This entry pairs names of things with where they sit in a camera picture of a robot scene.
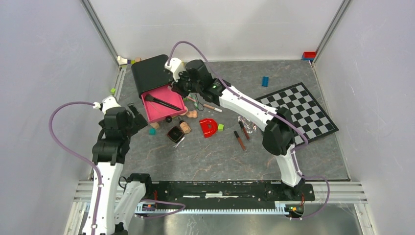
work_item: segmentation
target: pink tray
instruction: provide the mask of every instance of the pink tray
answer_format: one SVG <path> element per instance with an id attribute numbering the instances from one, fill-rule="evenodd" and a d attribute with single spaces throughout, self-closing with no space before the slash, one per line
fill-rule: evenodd
<path id="1" fill-rule="evenodd" d="M 161 99 L 170 104 L 176 105 L 182 110 L 176 111 L 174 109 L 170 109 L 166 106 L 157 104 L 155 102 L 145 101 L 144 97 L 147 94 L 150 94 L 154 96 L 155 98 Z M 144 108 L 145 108 L 145 112 L 147 113 L 147 120 L 149 123 L 162 121 L 162 120 L 165 120 L 167 116 L 174 117 L 174 116 L 177 116 L 179 114 L 183 114 L 186 112 L 186 107 L 184 105 L 183 98 L 179 94 L 172 92 L 168 88 L 168 85 L 144 92 L 143 94 L 141 94 L 141 99 L 144 103 Z M 150 103 L 152 103 L 154 107 L 156 107 L 160 112 L 158 112 L 153 107 L 153 105 L 151 105 Z"/>

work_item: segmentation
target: white wall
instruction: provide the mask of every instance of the white wall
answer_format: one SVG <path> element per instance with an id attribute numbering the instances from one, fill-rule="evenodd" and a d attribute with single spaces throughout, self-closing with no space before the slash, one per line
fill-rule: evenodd
<path id="1" fill-rule="evenodd" d="M 180 40 L 211 60 L 300 59 L 315 50 L 341 0 L 91 0 L 119 55 L 169 54 Z M 175 55 L 200 58 L 189 46 Z"/>
<path id="2" fill-rule="evenodd" d="M 380 235 L 413 234 L 415 1 L 352 1 L 316 63 Z"/>
<path id="3" fill-rule="evenodd" d="M 59 105 L 100 101 L 116 65 L 77 0 L 6 0 L 0 4 L 0 234 L 60 235 L 85 163 L 49 136 Z M 100 112 L 67 107 L 57 136 L 91 157 Z"/>

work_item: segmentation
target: black brush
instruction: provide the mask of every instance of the black brush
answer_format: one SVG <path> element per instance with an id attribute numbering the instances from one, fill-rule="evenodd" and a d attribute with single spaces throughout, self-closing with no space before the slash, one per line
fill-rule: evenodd
<path id="1" fill-rule="evenodd" d="M 170 103 L 167 103 L 166 101 L 163 101 L 161 99 L 157 99 L 157 98 L 155 98 L 154 96 L 152 96 L 150 94 L 146 94 L 145 97 L 144 97 L 144 100 L 145 101 L 155 102 L 155 103 L 161 104 L 163 106 L 166 106 L 166 107 L 168 107 L 170 109 L 174 109 L 174 110 L 177 110 L 177 111 L 182 110 L 181 108 L 177 107 L 176 105 L 172 105 Z"/>

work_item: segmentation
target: red plastic object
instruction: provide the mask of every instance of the red plastic object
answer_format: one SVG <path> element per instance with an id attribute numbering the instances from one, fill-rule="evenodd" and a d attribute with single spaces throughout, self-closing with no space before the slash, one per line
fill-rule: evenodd
<path id="1" fill-rule="evenodd" d="M 170 104 L 176 105 L 177 107 L 181 108 L 182 110 L 176 111 L 174 109 L 170 109 L 166 106 L 163 106 L 161 104 L 152 102 L 153 105 L 150 104 L 151 101 L 145 101 L 144 97 L 146 94 L 151 94 L 155 98 L 159 98 L 161 100 L 164 100 Z M 141 94 L 141 99 L 144 104 L 145 112 L 147 114 L 147 120 L 148 123 L 158 122 L 164 120 L 167 116 L 177 116 L 179 114 L 183 114 L 187 112 L 186 106 L 184 105 L 183 98 L 177 94 L 176 92 L 172 92 L 168 85 L 155 88 L 153 90 L 144 92 Z"/>
<path id="2" fill-rule="evenodd" d="M 316 52 L 315 51 L 305 51 L 302 54 L 303 59 L 305 58 L 315 58 L 316 57 Z"/>
<path id="3" fill-rule="evenodd" d="M 205 118 L 199 121 L 205 138 L 213 136 L 218 131 L 218 123 L 211 118 Z"/>

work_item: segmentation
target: chessboard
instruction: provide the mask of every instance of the chessboard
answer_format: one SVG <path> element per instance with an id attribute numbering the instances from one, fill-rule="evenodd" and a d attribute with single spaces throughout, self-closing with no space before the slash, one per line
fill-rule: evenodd
<path id="1" fill-rule="evenodd" d="M 278 109 L 286 107 L 293 113 L 293 124 L 307 137 L 308 142 L 330 135 L 339 129 L 303 83 L 298 83 L 256 99 Z M 295 144 L 304 140 L 295 133 Z"/>

